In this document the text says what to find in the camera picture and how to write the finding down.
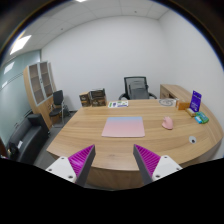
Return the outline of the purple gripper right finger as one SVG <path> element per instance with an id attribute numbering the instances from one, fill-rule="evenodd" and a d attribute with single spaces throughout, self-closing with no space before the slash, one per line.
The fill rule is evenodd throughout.
<path id="1" fill-rule="evenodd" d="M 159 156 L 137 144 L 133 147 L 133 155 L 145 185 L 182 169 L 168 155 Z"/>

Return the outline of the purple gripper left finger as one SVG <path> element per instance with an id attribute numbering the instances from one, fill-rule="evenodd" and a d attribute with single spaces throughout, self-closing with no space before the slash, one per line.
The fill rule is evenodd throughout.
<path id="1" fill-rule="evenodd" d="M 69 157 L 59 157 L 46 171 L 83 187 L 95 155 L 95 146 L 90 145 Z"/>

